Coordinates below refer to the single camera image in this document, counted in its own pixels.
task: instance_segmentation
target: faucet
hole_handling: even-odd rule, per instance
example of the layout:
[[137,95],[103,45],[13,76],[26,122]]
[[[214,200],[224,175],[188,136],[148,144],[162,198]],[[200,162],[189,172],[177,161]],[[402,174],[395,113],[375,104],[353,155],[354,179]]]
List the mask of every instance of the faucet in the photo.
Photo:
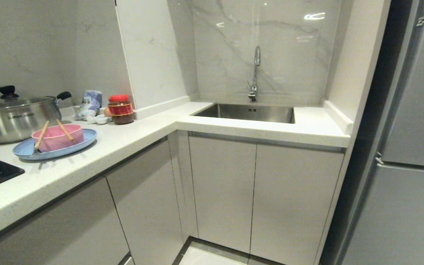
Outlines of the faucet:
[[246,81],[248,83],[248,97],[251,99],[251,102],[256,102],[256,96],[258,95],[258,73],[256,67],[258,67],[261,64],[261,48],[259,46],[256,46],[256,49],[254,50],[254,68],[253,68],[253,84],[250,85],[250,82]]

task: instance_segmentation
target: stainless steel sink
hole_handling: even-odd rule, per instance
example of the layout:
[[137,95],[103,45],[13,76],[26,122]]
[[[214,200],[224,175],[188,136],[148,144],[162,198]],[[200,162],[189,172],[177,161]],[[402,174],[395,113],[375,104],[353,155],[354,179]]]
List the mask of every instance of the stainless steel sink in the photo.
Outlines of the stainless steel sink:
[[292,107],[215,104],[195,116],[293,124],[293,110]]

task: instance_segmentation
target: egg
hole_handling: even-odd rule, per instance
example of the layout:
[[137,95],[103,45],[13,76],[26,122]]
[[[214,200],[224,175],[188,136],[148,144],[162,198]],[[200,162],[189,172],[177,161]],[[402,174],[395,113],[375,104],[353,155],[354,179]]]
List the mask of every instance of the egg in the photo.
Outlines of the egg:
[[106,107],[105,109],[104,109],[104,115],[106,116],[106,117],[111,117],[112,115],[111,115],[111,111],[109,110],[109,108],[108,107]]

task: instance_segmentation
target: pink bowl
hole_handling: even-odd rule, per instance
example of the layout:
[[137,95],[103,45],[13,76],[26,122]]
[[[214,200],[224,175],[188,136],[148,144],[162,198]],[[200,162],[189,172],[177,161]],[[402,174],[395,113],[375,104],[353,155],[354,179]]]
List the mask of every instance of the pink bowl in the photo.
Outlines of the pink bowl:
[[[64,134],[60,126],[48,127],[42,141],[40,142],[40,152],[54,151],[62,149],[68,146],[75,145],[84,141],[83,129],[81,125],[77,124],[64,124],[65,129],[74,138],[74,141],[70,141],[69,138]],[[34,143],[39,139],[42,130],[36,131],[32,134]]]

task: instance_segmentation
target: white countertop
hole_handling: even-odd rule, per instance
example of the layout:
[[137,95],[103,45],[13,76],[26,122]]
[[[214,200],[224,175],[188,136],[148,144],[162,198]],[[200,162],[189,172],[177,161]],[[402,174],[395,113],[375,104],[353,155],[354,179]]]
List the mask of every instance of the white countertop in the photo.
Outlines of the white countertop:
[[190,116],[212,104],[190,102],[122,126],[74,121],[95,129],[96,143],[49,161],[22,161],[12,153],[16,143],[0,145],[0,160],[25,170],[0,184],[0,230],[175,130],[342,148],[350,141],[321,107],[294,108],[296,124]]

